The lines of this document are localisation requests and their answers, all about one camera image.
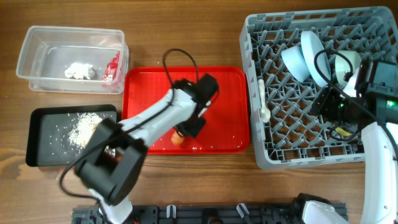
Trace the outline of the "yellow plastic cup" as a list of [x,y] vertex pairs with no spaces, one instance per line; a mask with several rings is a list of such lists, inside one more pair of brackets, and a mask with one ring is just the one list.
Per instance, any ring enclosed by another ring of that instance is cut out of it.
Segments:
[[351,135],[350,132],[347,132],[347,131],[345,131],[344,129],[342,129],[342,128],[340,128],[340,127],[337,127],[337,128],[335,129],[335,131],[336,131],[338,134],[342,135],[342,136],[350,136],[350,135]]

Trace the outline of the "mint green bowl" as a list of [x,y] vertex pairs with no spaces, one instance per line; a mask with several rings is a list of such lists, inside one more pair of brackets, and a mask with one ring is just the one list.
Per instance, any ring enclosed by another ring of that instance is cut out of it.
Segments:
[[[361,57],[359,53],[350,50],[340,50],[338,53],[344,55],[349,60],[349,62],[352,64],[354,72],[359,68],[361,64]],[[344,80],[344,77],[349,71],[349,63],[344,58],[337,55],[335,58],[335,72],[336,78],[340,85],[345,86],[347,84],[347,81]]]

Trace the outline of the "light blue bowl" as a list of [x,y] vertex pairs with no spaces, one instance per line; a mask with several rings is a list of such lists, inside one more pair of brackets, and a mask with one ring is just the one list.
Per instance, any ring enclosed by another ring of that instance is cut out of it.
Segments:
[[301,47],[285,49],[281,52],[281,57],[290,74],[298,82],[304,82],[310,76]]

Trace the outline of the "orange carrot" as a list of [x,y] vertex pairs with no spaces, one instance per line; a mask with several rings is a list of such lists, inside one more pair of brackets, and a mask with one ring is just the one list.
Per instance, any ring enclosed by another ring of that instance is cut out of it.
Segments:
[[171,141],[175,146],[181,145],[184,142],[184,139],[185,138],[183,136],[180,136],[177,132],[173,133],[171,137]]

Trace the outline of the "light blue plate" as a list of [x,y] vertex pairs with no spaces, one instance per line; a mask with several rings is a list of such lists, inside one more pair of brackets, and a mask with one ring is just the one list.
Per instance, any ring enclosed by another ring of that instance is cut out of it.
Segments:
[[[309,30],[302,32],[300,40],[303,56],[313,80],[319,87],[326,86],[327,82],[317,72],[314,62],[316,54],[324,49],[322,42],[314,32]],[[322,53],[318,56],[317,65],[322,74],[324,74],[327,79],[330,79],[331,70],[326,53]]]

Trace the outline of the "white plastic spoon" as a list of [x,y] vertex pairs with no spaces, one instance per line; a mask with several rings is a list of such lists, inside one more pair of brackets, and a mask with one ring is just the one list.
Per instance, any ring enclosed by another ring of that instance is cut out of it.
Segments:
[[268,123],[271,118],[271,111],[267,107],[266,103],[266,91],[265,91],[265,83],[263,79],[257,80],[258,89],[259,89],[259,97],[261,101],[261,116],[264,123]]

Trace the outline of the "red sauce packet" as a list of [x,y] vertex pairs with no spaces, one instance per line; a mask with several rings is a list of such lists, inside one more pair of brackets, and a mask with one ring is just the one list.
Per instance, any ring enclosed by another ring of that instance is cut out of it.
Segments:
[[116,53],[116,55],[109,61],[106,66],[104,77],[103,77],[103,87],[115,89],[117,85],[116,77],[118,72],[119,66],[119,59],[120,59],[120,51]]

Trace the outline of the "rice and food scraps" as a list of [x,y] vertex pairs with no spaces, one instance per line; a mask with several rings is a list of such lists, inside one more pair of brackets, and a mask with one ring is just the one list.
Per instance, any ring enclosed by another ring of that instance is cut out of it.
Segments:
[[109,118],[116,121],[114,111],[50,114],[44,117],[44,148],[56,158],[74,159],[79,156],[90,140],[97,125]]

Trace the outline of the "white napkin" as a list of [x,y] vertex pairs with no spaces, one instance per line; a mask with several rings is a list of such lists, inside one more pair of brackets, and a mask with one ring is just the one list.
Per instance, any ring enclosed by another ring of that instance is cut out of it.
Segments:
[[86,78],[90,80],[94,75],[95,71],[93,70],[93,66],[88,63],[75,62],[65,70],[65,76],[67,78],[75,78],[79,80]]

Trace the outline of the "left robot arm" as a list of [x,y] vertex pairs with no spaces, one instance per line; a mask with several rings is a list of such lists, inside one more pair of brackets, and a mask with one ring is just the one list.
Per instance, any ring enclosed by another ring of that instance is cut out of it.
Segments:
[[196,83],[177,80],[161,100],[135,117],[100,122],[75,166],[75,174],[98,200],[95,223],[127,220],[132,212],[128,195],[149,147],[170,129],[183,137],[196,137],[206,123],[203,114],[218,92],[219,85],[209,74]]

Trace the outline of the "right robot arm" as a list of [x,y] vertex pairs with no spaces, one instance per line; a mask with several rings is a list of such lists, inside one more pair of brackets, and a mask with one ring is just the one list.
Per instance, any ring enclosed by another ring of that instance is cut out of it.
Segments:
[[346,80],[342,90],[324,88],[311,111],[358,127],[366,165],[361,223],[397,223],[396,65],[365,60]]

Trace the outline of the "grey dishwasher rack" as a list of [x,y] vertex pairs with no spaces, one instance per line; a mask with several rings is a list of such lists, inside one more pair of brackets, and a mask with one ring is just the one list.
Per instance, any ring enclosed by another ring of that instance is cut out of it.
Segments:
[[[252,140],[261,169],[364,161],[359,139],[338,141],[331,123],[310,113],[320,92],[315,81],[298,82],[282,60],[281,52],[300,45],[305,30],[314,32],[326,49],[353,50],[363,59],[397,61],[397,24],[384,6],[247,16],[239,43],[249,88]],[[261,116],[258,79],[265,83],[271,111],[268,123]]]

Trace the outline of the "red serving tray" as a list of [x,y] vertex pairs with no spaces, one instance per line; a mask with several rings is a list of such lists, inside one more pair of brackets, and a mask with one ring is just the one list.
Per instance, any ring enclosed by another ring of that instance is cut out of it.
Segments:
[[[220,94],[205,112],[206,123],[195,138],[185,138],[176,146],[173,130],[149,148],[152,155],[234,154],[250,142],[246,76],[234,66],[169,67],[173,80],[194,81],[206,73],[216,79]],[[133,117],[159,101],[170,88],[162,67],[136,67],[125,77],[122,117]]]

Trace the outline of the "clear plastic bin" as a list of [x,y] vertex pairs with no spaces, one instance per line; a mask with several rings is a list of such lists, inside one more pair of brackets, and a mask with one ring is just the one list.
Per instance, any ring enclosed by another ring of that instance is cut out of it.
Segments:
[[[103,87],[103,77],[118,51],[117,85],[112,90]],[[92,64],[94,77],[67,78],[65,70],[75,62]],[[32,26],[21,47],[16,75],[27,80],[33,91],[118,95],[124,90],[128,63],[129,49],[121,30]]]

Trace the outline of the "black plastic tray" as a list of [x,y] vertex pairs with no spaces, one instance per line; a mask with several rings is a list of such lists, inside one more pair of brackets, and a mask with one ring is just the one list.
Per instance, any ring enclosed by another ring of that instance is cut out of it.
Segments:
[[95,127],[109,118],[116,122],[113,105],[38,108],[30,116],[25,162],[30,167],[63,166],[84,150]]

